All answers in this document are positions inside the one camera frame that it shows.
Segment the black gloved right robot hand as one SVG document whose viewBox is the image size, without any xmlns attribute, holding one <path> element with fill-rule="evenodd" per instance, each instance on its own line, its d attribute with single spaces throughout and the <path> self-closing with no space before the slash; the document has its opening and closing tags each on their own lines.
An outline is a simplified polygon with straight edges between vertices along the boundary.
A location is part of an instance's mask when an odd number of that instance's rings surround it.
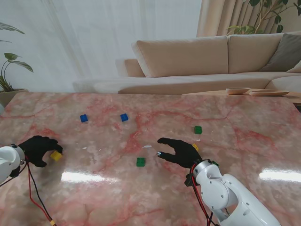
<svg viewBox="0 0 301 226">
<path fill-rule="evenodd" d="M 200 163 L 203 160 L 193 145 L 182 140 L 162 137 L 158 140 L 158 143 L 170 146 L 174 149 L 175 154 L 157 152 L 157 156 L 183 168 L 190 169 L 195 163 Z"/>
</svg>

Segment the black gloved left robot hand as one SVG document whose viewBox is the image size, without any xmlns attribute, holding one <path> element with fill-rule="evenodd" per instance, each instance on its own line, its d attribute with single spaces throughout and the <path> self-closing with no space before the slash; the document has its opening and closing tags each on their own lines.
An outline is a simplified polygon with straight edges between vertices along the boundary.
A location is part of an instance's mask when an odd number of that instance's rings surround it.
<svg viewBox="0 0 301 226">
<path fill-rule="evenodd" d="M 63 153 L 63 148 L 58 144 L 58 141 L 49 137 L 33 136 L 18 146 L 24 151 L 27 161 L 40 168 L 47 165 L 43 161 L 46 152 L 57 151 L 60 154 Z"/>
</svg>

